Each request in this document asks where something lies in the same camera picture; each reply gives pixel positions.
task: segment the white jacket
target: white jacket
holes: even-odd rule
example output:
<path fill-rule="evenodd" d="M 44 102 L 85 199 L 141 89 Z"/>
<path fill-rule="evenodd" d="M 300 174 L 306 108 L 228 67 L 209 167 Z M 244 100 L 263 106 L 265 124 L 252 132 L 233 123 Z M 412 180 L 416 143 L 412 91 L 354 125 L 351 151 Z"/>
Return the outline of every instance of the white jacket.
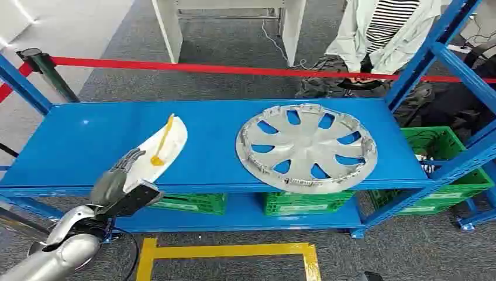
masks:
<path fill-rule="evenodd" d="M 337 36 L 325 53 L 340 56 L 349 72 L 360 72 L 360 62 L 371 45 L 366 31 L 379 0 L 347 1 Z M 369 55 L 374 66 L 372 73 L 392 74 L 409 62 L 440 15 L 441 6 L 442 0 L 420 0 L 418 8 L 389 44 Z"/>

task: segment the wheel cover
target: wheel cover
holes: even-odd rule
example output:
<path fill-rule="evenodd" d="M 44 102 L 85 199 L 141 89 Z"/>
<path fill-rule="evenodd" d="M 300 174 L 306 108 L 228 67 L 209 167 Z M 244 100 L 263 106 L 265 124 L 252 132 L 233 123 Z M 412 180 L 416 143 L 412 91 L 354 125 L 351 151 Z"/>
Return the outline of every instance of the wheel cover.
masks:
<path fill-rule="evenodd" d="M 276 106 L 239 131 L 236 152 L 259 180 L 285 191 L 326 194 L 362 182 L 376 143 L 355 117 L 317 104 Z"/>

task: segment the red barrier rope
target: red barrier rope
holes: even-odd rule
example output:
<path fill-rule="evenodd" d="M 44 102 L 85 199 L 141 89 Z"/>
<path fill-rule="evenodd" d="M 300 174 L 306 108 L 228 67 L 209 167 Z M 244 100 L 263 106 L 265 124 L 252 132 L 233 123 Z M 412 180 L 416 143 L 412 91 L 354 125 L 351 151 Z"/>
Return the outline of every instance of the red barrier rope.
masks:
<path fill-rule="evenodd" d="M 209 66 L 204 64 L 173 64 L 159 63 L 153 61 L 131 61 L 131 60 L 101 60 L 101 59 L 76 59 L 73 57 L 51 57 L 52 60 L 60 66 L 87 66 L 87 67 L 107 67 L 107 68 L 126 68 L 126 69 L 144 69 L 144 70 L 172 70 L 199 73 L 225 73 L 225 74 L 250 74 L 265 76 L 286 76 L 286 77 L 326 77 L 326 78 L 375 78 L 396 80 L 398 75 L 370 74 L 370 73 L 338 73 L 326 71 L 309 71 L 309 70 L 289 70 L 260 67 L 241 67 L 241 66 Z M 460 82 L 457 77 L 450 76 L 424 76 L 423 81 L 429 82 Z M 496 78 L 483 78 L 488 84 L 496 84 Z"/>
<path fill-rule="evenodd" d="M 24 77 L 29 76 L 31 72 L 33 72 L 27 63 L 23 63 L 18 70 Z M 4 99 L 6 99 L 11 93 L 12 88 L 7 83 L 2 84 L 0 86 L 0 102 L 4 101 Z"/>

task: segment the silver robotic arm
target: silver robotic arm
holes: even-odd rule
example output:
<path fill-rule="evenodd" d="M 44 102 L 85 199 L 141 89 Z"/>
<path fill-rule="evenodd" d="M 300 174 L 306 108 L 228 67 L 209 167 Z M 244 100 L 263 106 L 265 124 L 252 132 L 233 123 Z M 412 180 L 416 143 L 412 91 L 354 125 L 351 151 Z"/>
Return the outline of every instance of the silver robotic arm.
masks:
<path fill-rule="evenodd" d="M 112 233 L 116 217 L 133 215 L 162 194 L 146 181 L 124 189 L 127 172 L 144 151 L 129 151 L 91 191 L 90 204 L 73 208 L 41 247 L 4 273 L 0 281 L 61 281 L 88 263 Z"/>

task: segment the yellow floor tape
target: yellow floor tape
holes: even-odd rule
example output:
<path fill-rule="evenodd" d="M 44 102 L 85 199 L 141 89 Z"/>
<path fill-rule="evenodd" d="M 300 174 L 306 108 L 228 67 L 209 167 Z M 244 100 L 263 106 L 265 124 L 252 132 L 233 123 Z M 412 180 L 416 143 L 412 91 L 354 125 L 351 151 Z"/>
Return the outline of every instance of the yellow floor tape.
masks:
<path fill-rule="evenodd" d="M 321 281 L 315 245 L 308 243 L 225 246 L 157 247 L 157 238 L 145 238 L 136 281 L 150 281 L 155 259 L 215 258 L 223 256 L 303 255 L 307 281 Z"/>

